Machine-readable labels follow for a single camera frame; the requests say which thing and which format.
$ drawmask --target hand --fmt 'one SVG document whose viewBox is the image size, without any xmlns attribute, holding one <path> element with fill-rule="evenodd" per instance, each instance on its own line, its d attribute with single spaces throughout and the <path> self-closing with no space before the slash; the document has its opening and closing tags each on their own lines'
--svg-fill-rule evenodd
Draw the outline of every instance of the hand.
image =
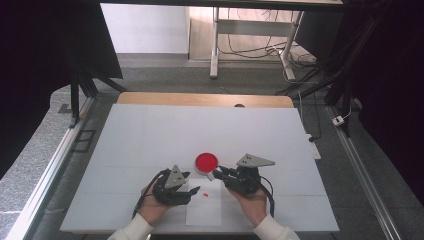
<svg viewBox="0 0 424 240">
<path fill-rule="evenodd" d="M 227 188 L 240 203 L 244 215 L 250 220 L 254 227 L 257 227 L 266 217 L 266 194 L 259 189 L 251 196 L 244 197 L 233 190 Z"/>
<path fill-rule="evenodd" d="M 170 209 L 172 206 L 167 206 L 159 203 L 155 196 L 152 194 L 152 189 L 156 185 L 156 182 L 153 183 L 152 187 L 147 192 L 147 196 L 144 198 L 143 203 L 138 209 L 138 214 L 140 214 L 151 226 L 155 224 L 162 215 Z M 141 195 L 144 194 L 146 188 L 143 188 Z"/>
</svg>

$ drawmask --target electrical outlet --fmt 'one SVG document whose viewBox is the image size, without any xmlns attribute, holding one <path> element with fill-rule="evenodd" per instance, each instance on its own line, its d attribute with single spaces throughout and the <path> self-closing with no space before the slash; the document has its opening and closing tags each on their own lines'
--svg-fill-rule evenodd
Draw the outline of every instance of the electrical outlet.
<svg viewBox="0 0 424 240">
<path fill-rule="evenodd" d="M 340 126 L 344 123 L 344 119 L 341 116 L 333 118 L 333 124 L 336 126 Z"/>
</svg>

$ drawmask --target wooden edge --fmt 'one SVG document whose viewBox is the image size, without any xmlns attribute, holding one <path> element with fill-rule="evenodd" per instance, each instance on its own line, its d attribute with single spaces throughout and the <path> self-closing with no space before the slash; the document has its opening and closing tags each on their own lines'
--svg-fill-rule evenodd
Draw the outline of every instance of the wooden edge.
<svg viewBox="0 0 424 240">
<path fill-rule="evenodd" d="M 214 106 L 257 108 L 293 108 L 293 101 L 287 96 L 226 95 L 197 93 L 155 93 L 124 92 L 119 95 L 118 104 L 146 104 L 173 106 Z"/>
</svg>

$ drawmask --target metal frame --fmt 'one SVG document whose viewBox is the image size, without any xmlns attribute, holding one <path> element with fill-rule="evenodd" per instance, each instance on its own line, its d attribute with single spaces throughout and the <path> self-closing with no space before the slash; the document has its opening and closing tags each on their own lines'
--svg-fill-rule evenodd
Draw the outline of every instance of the metal frame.
<svg viewBox="0 0 424 240">
<path fill-rule="evenodd" d="M 334 107 L 327 107 L 327 113 L 330 119 L 336 117 L 337 111 Z M 388 211 L 386 204 L 378 193 L 374 182 L 371 179 L 358 151 L 355 148 L 352 140 L 346 136 L 344 131 L 340 127 L 336 127 L 337 134 L 339 135 L 340 141 L 349 157 L 350 163 L 355 170 L 356 176 L 362 185 L 362 189 L 368 198 L 371 207 L 374 209 L 376 217 L 380 222 L 381 228 L 389 240 L 401 240 L 402 237 L 397 230 L 395 222 Z"/>
<path fill-rule="evenodd" d="M 337 1 L 275 1 L 275 0 L 73 0 L 84 3 L 120 3 L 165 6 L 196 6 L 196 7 L 224 7 L 224 8 L 249 8 L 273 9 L 293 11 L 321 11 L 344 12 L 351 8 L 374 8 L 369 4 L 344 4 Z"/>
<path fill-rule="evenodd" d="M 214 7 L 213 11 L 214 38 L 211 55 L 210 78 L 216 79 L 218 77 L 218 35 L 234 34 L 287 37 L 287 43 L 284 47 L 284 51 L 278 52 L 278 55 L 283 64 L 287 80 L 294 81 L 296 79 L 290 66 L 289 53 L 299 27 L 300 19 L 302 18 L 302 11 L 298 12 L 298 15 L 291 23 L 219 19 L 219 7 Z"/>
<path fill-rule="evenodd" d="M 87 98 L 84 102 L 80 112 L 81 121 L 79 121 L 74 128 L 69 128 L 66 131 L 62 141 L 47 165 L 46 170 L 38 181 L 37 186 L 29 197 L 6 239 L 18 240 L 25 238 L 29 228 L 33 224 L 41 204 L 44 201 L 44 197 L 47 195 L 69 150 L 71 149 L 72 144 L 74 143 L 74 140 L 78 136 L 78 133 L 84 124 L 84 119 L 86 118 L 92 104 L 93 98 Z"/>
</svg>

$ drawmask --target aluminum rail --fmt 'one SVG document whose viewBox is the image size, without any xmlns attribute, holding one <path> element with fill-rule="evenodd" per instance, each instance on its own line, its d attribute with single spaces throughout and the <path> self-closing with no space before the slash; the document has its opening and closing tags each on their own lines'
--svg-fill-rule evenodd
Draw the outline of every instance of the aluminum rail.
<svg viewBox="0 0 424 240">
<path fill-rule="evenodd" d="M 333 119 L 336 116 L 334 114 L 336 111 L 334 107 L 327 107 L 328 116 Z M 352 140 L 348 138 L 343 130 L 339 127 L 336 127 L 337 134 L 340 138 L 340 141 L 349 157 L 349 160 L 355 170 L 356 176 L 359 179 L 359 182 L 362 185 L 362 189 L 365 192 L 365 195 L 368 198 L 371 207 L 374 209 L 376 217 L 380 222 L 381 228 L 386 235 L 386 238 L 389 240 L 401 240 L 399 231 L 393 221 L 392 216 L 390 215 L 386 204 L 378 193 L 374 182 L 372 181 L 361 157 L 358 154 L 358 151 L 355 148 Z"/>
<path fill-rule="evenodd" d="M 44 170 L 43 175 L 41 175 L 41 178 L 38 181 L 34 191 L 29 197 L 27 203 L 21 211 L 21 214 L 19 215 L 6 239 L 20 240 L 25 238 L 28 230 L 31 228 L 34 222 L 41 204 L 43 203 L 44 197 L 47 195 L 69 150 L 71 149 L 72 144 L 74 143 L 74 140 L 78 136 L 78 133 L 85 122 L 85 118 L 92 104 L 93 98 L 87 98 L 84 102 L 80 111 L 81 121 L 79 121 L 79 123 L 74 128 L 69 128 L 66 131 L 62 141 L 59 143 L 59 146 L 57 147 L 53 157 L 47 165 L 46 170 Z"/>
</svg>

